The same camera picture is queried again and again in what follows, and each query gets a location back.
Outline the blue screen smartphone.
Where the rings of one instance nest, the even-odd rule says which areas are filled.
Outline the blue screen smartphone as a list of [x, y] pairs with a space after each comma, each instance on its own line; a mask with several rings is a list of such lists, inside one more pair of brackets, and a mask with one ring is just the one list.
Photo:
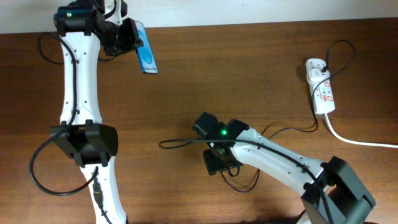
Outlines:
[[159, 70], [158, 70], [156, 62], [155, 62], [154, 54], [150, 47], [146, 29], [145, 29], [143, 23], [141, 23], [139, 21], [135, 21], [135, 24], [136, 24], [137, 31], [139, 34], [139, 38], [143, 42], [143, 46], [138, 47], [136, 49], [136, 54], [139, 59], [141, 70], [143, 73], [146, 73], [146, 74], [158, 74]]

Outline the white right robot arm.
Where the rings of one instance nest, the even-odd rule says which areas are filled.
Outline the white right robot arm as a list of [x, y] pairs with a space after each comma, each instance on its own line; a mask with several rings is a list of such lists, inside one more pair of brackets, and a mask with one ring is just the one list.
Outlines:
[[376, 206], [351, 166], [339, 157], [328, 162], [305, 157], [242, 121], [224, 124], [209, 113], [194, 122], [193, 130], [210, 147], [205, 156], [209, 173], [247, 164], [299, 194], [305, 207], [299, 223], [364, 223]]

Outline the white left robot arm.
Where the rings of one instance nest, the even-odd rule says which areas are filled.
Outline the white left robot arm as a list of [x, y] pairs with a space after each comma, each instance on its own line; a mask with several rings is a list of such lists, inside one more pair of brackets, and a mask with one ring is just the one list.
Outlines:
[[126, 15], [124, 1], [110, 6], [73, 1], [53, 17], [63, 51], [65, 91], [60, 124], [51, 127], [51, 137], [85, 176], [83, 187], [91, 193], [96, 223], [128, 222], [114, 171], [118, 134], [103, 124], [97, 91], [100, 49], [115, 58], [144, 46], [142, 24]]

